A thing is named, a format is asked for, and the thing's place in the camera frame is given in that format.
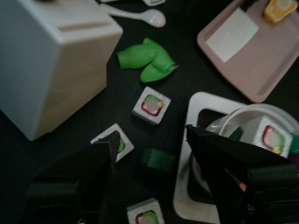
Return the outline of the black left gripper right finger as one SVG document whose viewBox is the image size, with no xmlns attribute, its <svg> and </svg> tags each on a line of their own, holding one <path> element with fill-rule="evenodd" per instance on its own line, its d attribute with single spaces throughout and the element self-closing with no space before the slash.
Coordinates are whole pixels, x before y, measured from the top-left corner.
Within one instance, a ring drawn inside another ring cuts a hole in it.
<svg viewBox="0 0 299 224">
<path fill-rule="evenodd" d="M 299 175 L 275 153 L 188 125 L 220 224 L 299 224 Z"/>
</svg>

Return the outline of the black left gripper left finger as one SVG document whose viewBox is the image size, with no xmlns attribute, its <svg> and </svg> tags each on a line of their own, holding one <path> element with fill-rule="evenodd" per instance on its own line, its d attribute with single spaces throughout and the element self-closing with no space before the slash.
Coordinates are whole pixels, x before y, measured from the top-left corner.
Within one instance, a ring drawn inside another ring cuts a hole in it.
<svg viewBox="0 0 299 224">
<path fill-rule="evenodd" d="M 120 134 L 52 164 L 33 179 L 19 224 L 101 224 L 116 166 Z"/>
</svg>

